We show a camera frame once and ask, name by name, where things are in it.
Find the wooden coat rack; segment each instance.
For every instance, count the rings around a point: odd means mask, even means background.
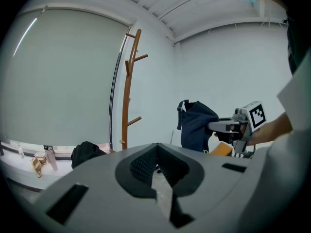
[[[136,35],[132,35],[129,33],[126,34],[127,36],[134,38],[134,43],[133,43],[130,59],[125,61],[126,80],[125,80],[124,96],[123,96],[122,140],[120,140],[120,143],[122,144],[122,150],[127,149],[127,127],[141,120],[141,117],[139,116],[136,119],[128,122],[128,107],[129,107],[129,102],[130,102],[130,91],[131,91],[131,82],[132,82],[134,63],[138,60],[148,57],[148,55],[145,54],[141,57],[136,58],[136,52],[137,52],[138,42],[140,39],[140,34],[141,34],[141,29],[137,30]]]

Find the robotic arm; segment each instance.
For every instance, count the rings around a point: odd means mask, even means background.
[[[237,108],[231,118],[221,118],[218,122],[210,122],[207,127],[217,132],[219,140],[229,143],[234,151],[245,154],[247,142],[254,131],[266,123],[266,116],[259,101],[252,102],[242,108]]]

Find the backpack strap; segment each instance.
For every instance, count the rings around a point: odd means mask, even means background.
[[[183,103],[189,103],[189,100],[183,100],[179,103],[177,111],[178,111],[178,126],[177,129],[181,130],[181,125],[183,124],[183,112],[185,112],[183,110]]]

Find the black slot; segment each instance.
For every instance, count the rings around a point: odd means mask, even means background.
[[[65,224],[70,214],[85,195],[88,187],[75,184],[48,212],[55,221]]]
[[[194,218],[188,214],[184,214],[177,201],[177,196],[173,193],[170,221],[176,228],[180,228],[192,221]]]
[[[234,165],[234,164],[230,164],[230,163],[225,163],[222,165],[222,167],[233,170],[233,171],[237,171],[240,173],[244,173],[246,170],[246,167],[244,167],[244,166]]]

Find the orange object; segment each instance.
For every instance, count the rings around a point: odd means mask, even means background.
[[[210,154],[213,155],[220,155],[220,156],[227,156],[228,154],[231,153],[231,151],[233,150],[233,148],[231,148],[230,146],[228,146],[227,144],[221,142],[217,148],[215,148],[214,151],[212,151]]]

